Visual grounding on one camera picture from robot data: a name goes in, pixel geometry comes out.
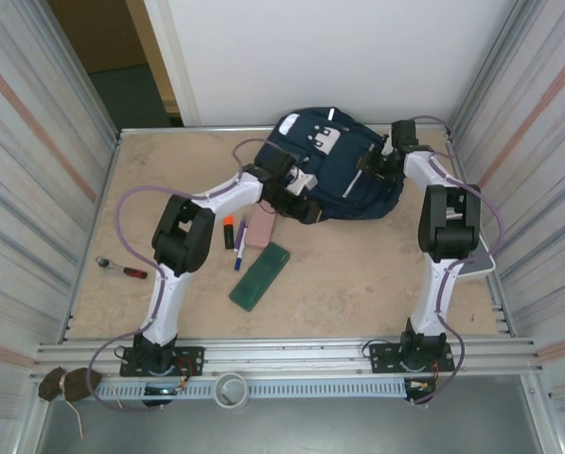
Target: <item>grey floor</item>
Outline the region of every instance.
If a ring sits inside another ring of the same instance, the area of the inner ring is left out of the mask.
[[[38,453],[512,453],[540,447],[518,377],[462,377],[428,409],[401,400],[255,400],[238,412],[211,401],[119,414],[51,404]]]
[[[92,73],[89,78],[119,130],[171,126],[150,67],[146,64]]]

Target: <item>blue marker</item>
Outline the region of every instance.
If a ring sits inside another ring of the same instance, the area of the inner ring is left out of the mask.
[[[244,254],[244,246],[246,246],[246,230],[248,229],[248,225],[244,225],[244,228],[238,233],[242,235],[240,238],[240,245],[238,247],[238,255],[236,256],[236,266],[234,266],[234,270],[240,271],[240,265],[242,264],[242,255]]]

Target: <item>wooden table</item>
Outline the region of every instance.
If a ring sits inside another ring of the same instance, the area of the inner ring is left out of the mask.
[[[418,135],[422,144],[445,149],[440,130],[421,129]],[[237,142],[266,136],[266,131],[187,130],[124,136],[68,338],[118,335],[135,329],[146,315],[154,271],[130,256],[116,238],[113,212],[118,198],[141,184],[203,192],[233,176],[236,163],[230,151]],[[242,161],[251,162],[258,149],[258,144],[246,146],[239,153]],[[167,200],[167,195],[144,192],[123,207],[126,238],[149,257],[153,256],[151,237]],[[185,297],[179,336],[398,335],[421,288],[424,260],[416,229],[422,200],[420,190],[407,181],[398,206],[383,219],[303,225],[278,217],[273,241],[290,251],[291,259],[251,313],[227,295],[259,251],[247,250],[242,271],[234,271],[235,254],[223,248],[222,226],[217,225],[210,255],[193,276]],[[239,218],[236,214],[236,230]],[[95,263],[98,255],[146,269],[150,276],[143,281],[106,273]],[[497,334],[484,280],[456,286],[449,322],[463,334]]]

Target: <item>red handle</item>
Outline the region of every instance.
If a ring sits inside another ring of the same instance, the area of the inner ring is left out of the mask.
[[[136,277],[137,279],[145,279],[148,274],[145,271],[136,270],[134,268],[125,268],[124,273],[130,277]]]

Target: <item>green pencil case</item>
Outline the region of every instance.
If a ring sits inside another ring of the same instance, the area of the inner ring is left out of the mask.
[[[229,294],[229,299],[248,312],[253,310],[289,258],[291,253],[287,250],[275,243],[268,244]]]

